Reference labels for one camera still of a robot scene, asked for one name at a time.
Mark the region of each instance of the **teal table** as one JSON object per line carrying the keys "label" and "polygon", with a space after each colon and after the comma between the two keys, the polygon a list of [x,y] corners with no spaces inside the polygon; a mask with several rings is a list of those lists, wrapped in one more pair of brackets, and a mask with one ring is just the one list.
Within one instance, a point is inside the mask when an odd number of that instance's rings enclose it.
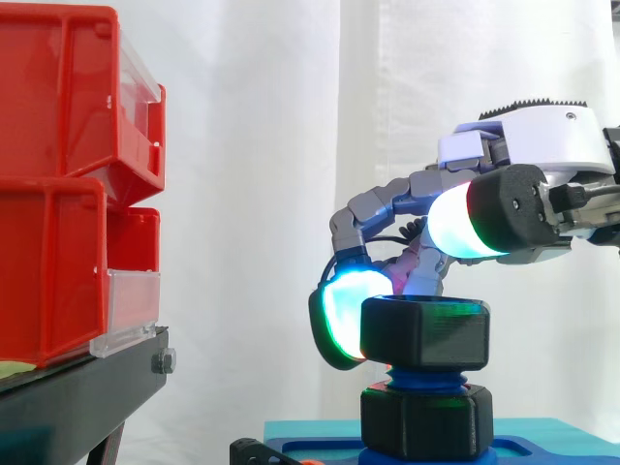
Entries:
{"label": "teal table", "polygon": [[[580,429],[552,418],[500,418],[495,420],[496,436],[520,436],[553,453],[562,455],[608,455],[620,457],[620,445],[608,443]],[[359,437],[358,420],[269,421],[264,440],[276,438]],[[295,460],[337,460],[356,456],[359,450],[316,452],[296,450]]]}

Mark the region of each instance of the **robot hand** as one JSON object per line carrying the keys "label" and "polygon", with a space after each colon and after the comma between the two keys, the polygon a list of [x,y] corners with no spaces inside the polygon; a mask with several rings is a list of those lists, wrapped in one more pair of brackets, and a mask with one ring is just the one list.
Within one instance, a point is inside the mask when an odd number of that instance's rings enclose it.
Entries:
{"label": "robot hand", "polygon": [[[515,103],[457,126],[440,139],[436,164],[355,196],[332,217],[334,258],[310,297],[320,352],[340,369],[363,361],[361,303],[440,295],[454,261],[539,262],[569,252],[574,236],[620,246],[618,164],[620,129],[601,131],[585,104]],[[400,214],[427,221],[404,242],[384,237],[408,247],[373,264],[366,243]]]}

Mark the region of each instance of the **white curtain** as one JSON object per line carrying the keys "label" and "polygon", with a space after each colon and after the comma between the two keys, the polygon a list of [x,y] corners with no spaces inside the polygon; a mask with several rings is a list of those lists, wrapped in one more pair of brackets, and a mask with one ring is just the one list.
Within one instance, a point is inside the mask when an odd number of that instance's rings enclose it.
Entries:
{"label": "white curtain", "polygon": [[[376,367],[328,368],[307,318],[332,211],[514,100],[587,100],[620,124],[606,0],[109,4],[168,88],[167,189],[146,204],[162,213],[161,323],[178,354],[127,421],[122,465],[224,464],[265,420],[357,417]],[[620,440],[619,278],[617,252],[585,244],[452,270],[447,295],[492,308],[491,363],[471,380],[498,416]]]}

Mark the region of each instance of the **screw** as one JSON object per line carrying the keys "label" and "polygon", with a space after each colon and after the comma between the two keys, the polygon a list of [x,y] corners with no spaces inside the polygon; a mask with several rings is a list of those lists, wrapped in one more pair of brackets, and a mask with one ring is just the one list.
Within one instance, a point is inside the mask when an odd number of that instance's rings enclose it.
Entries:
{"label": "screw", "polygon": [[153,356],[153,368],[160,375],[169,375],[176,367],[176,350],[166,347],[159,354]]}

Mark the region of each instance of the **red storage bin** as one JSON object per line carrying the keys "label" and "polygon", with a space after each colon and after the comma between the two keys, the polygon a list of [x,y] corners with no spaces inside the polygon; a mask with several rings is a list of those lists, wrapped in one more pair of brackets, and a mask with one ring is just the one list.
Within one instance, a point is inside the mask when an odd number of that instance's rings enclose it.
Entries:
{"label": "red storage bin", "polygon": [[96,179],[0,178],[0,361],[104,357],[152,336],[159,214],[107,205]]}
{"label": "red storage bin", "polygon": [[164,88],[107,7],[0,3],[0,175],[95,177],[123,206],[164,189]]}

